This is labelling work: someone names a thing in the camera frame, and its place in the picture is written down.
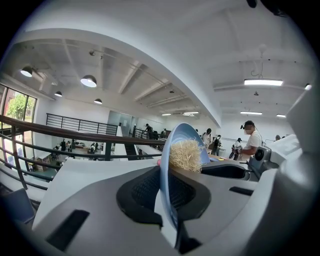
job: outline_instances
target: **man's arm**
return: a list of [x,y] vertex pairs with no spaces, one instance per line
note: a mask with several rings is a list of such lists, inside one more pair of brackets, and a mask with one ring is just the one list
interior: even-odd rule
[[256,153],[257,148],[258,147],[256,147],[256,146],[251,146],[250,149],[242,149],[242,153],[251,156]]

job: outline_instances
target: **black cap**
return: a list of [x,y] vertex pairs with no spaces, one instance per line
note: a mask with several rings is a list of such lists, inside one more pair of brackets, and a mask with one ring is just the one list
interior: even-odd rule
[[255,123],[249,120],[244,123],[244,126],[255,126]]

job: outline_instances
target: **green tree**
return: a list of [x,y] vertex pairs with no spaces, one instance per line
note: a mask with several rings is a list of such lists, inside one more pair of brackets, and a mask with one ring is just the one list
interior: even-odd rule
[[[10,99],[8,103],[8,110],[6,112],[6,115],[11,118],[22,120],[24,115],[26,100],[27,100],[27,97],[25,97],[23,94],[18,94],[15,98]],[[27,109],[30,109],[33,107],[33,103],[31,100],[29,100],[26,107]]]

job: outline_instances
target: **rectangular ceiling light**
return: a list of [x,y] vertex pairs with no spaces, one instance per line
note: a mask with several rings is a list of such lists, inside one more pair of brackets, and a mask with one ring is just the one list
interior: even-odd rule
[[306,86],[304,87],[305,90],[309,91],[312,88],[312,85],[307,83]]
[[241,111],[240,114],[249,114],[249,115],[262,115],[261,112],[245,112],[245,111]]
[[199,112],[198,111],[196,111],[196,112],[185,112],[184,114],[198,114]]
[[282,86],[282,80],[274,79],[245,79],[245,86]]

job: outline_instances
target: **ceiling light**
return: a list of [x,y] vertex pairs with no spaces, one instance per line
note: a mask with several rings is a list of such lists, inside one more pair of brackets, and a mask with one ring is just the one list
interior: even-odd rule
[[241,111],[240,114],[248,114],[248,115],[262,115],[261,112],[245,112]]
[[309,91],[312,88],[312,85],[307,83],[306,86],[304,87],[305,90]]
[[101,100],[101,99],[99,99],[99,98],[96,98],[96,99],[94,100],[94,103],[102,104],[102,100]]
[[55,94],[54,94],[55,96],[58,96],[58,97],[62,97],[62,93],[61,93],[61,91],[57,91]]
[[93,75],[87,74],[81,80],[81,83],[88,87],[96,87],[97,80]]
[[20,70],[21,74],[31,78],[32,77],[32,68],[30,66],[25,66],[23,69]]
[[199,112],[198,111],[195,111],[195,112],[185,112],[184,114],[198,114]]
[[282,80],[274,79],[245,79],[245,86],[282,86]]

